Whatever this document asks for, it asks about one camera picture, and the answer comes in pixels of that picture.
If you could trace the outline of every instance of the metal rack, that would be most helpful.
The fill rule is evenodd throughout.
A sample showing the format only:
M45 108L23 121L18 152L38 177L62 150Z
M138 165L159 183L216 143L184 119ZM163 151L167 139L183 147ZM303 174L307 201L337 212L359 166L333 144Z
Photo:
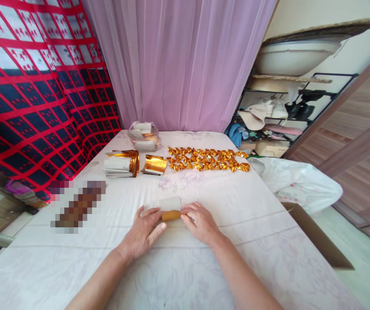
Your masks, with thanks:
M286 94L287 92L270 92L270 91L263 91L263 90L254 90L254 89L250 89L248 88L248 85L251 83L251 79L253 78L253 73L254 73L254 69L251 70L250 72L250 75L248 76L247 78L247 82L245 83L245 86L244 86L244 89L242 90L242 93L241 93L241 96L240 96L240 100L238 101L238 105L237 105L237 108L235 109L235 112L234 112L234 115L232 116L232 119L231 119L231 122L230 124L234 123L238 118L240 118L240 116L237 114L237 112L239 111L240 109L240 105L242 103L242 100L246 94L246 92L254 92L254 93L264 93L264 94L281 94L280 98ZM274 119L274 120L279 120L278 124L281 123L281 121L284 121L284 120L288 120L288 121L303 121L303 122L306 122L307 123L307 127L303 130L303 133L301 135L303 135L307 129L320 117L320 115L322 115L326 109L333 103L334 100L336 100L338 98L338 96L343 92L344 89L346 89L346 87L358 76L358 74L341 74L341 73L320 73L320 72L316 72L312 75L312 77L316 77L318 75L329 75L329 76L344 76L344 77L349 77L348 81L343 85L343 87L340 89L339 92L337 93L330 93L330 92L325 92L323 94L323 96L330 96L330 102L324 107L323 110L321 110L321 112L313 119L313 120L310 120L310 119L307 119L307 120L297 120L297 119L294 119L294 118L288 118L288 119L285 119L285 118L266 118L266 119ZM312 82L307 82L307 84L303 87L303 89L299 90L299 95L297 96L296 100L294 102L297 102L297 100L299 99L300 95L302 95L305 90L308 90L307 87L308 85L312 83ZM228 129L226 130L226 134L229 134L229 130L230 130L231 126L228 127ZM269 138L271 139L271 137L269 137L268 135L266 135L265 133L263 133L261 130L259 131L256 131L262 138ZM286 135L283 136L283 138L286 140L286 141L289 141L290 142L290 146L292 146L295 141L297 140L292 140L290 139L289 137L287 137Z

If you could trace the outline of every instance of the wall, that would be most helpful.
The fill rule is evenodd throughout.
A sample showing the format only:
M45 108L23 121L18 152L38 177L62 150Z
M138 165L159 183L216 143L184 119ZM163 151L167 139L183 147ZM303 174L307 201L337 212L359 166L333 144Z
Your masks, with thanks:
M280 0L265 39L304 28L363 18L370 18L370 0ZM314 72L361 73L370 64L370 29L343 41L342 45L336 54L328 57L306 76ZM308 88L338 92L346 82L344 77L320 77L331 78L333 82L312 83ZM250 105L254 97L254 94L248 94L242 106ZM328 102L326 97L313 102L316 108L310 118L313 119ZM289 121L286 126L305 128L306 123Z

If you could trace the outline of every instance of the finger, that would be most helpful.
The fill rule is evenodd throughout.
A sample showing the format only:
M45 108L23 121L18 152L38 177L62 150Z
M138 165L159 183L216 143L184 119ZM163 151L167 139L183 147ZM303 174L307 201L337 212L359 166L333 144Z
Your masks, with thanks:
M188 230L191 233L194 233L195 230L197 229L197 227L195 226L194 222L192 222L192 220L189 218L189 216L187 216L185 214L182 214L181 219L182 219L182 221L184 221L184 224L185 224L186 228L188 228Z
M194 209L194 210L196 210L196 209L197 209L197 207L195 206L195 203L190 203L190 204L187 204L187 205L183 205L183 206L181 207L181 210L182 210L182 209L187 209L187 208Z
M162 216L162 213L165 213L166 211L158 211L158 212L155 212L155 213L152 213L148 216L148 218L150 219L150 222L152 223L152 225L155 225L157 221L159 221L160 217Z
M196 204L198 207L200 207L200 208L203 208L203 209L205 209L204 207L203 207L203 205L201 205L201 203L199 203L199 202L194 202L194 204Z
M167 224L161 223L149 234L148 236L148 244L149 246L153 246L154 243L159 239L159 237L162 235L162 233L165 231L167 227Z
M135 213L135 217L133 219L133 221L136 221L137 219L139 219L141 217L141 213L143 211L145 207L144 206L141 206Z
M146 210L142 216L147 216L149 214L152 214L152 213L155 213L155 212L158 212L160 208L152 208L152 209L149 209L149 210Z
M193 220L195 220L198 216L198 213L193 209L182 210L182 213L184 213L185 215L187 215L188 217L190 217Z

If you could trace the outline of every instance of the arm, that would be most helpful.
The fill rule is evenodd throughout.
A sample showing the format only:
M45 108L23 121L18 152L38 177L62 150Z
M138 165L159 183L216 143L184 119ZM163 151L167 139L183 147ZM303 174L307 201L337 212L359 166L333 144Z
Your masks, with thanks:
M142 206L135 214L132 228L123 241L100 264L92 277L72 299L65 310L102 310L108 302L119 279L130 263L147 252L164 232L166 223L158 222L159 208L145 211Z
M211 213L198 202L182 207L186 227L208 245L224 273L237 309L278 309L281 305L250 269L232 242L218 229Z

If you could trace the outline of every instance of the table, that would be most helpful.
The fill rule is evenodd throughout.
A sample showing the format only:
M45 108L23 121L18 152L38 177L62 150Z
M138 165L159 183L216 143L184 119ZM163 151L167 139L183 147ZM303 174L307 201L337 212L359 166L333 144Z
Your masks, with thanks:
M161 132L162 147L233 149L222 133ZM117 246L141 206L179 196L200 201L220 230L285 309L363 309L264 182L250 172L183 170L107 180L106 152L132 149L126 130L74 180L106 180L106 194L77 234L60 234L50 221L77 189L41 210L0 255L0 309L63 309ZM145 154L140 153L141 169ZM233 309L227 283L211 250L173 221L156 245L120 280L107 309Z

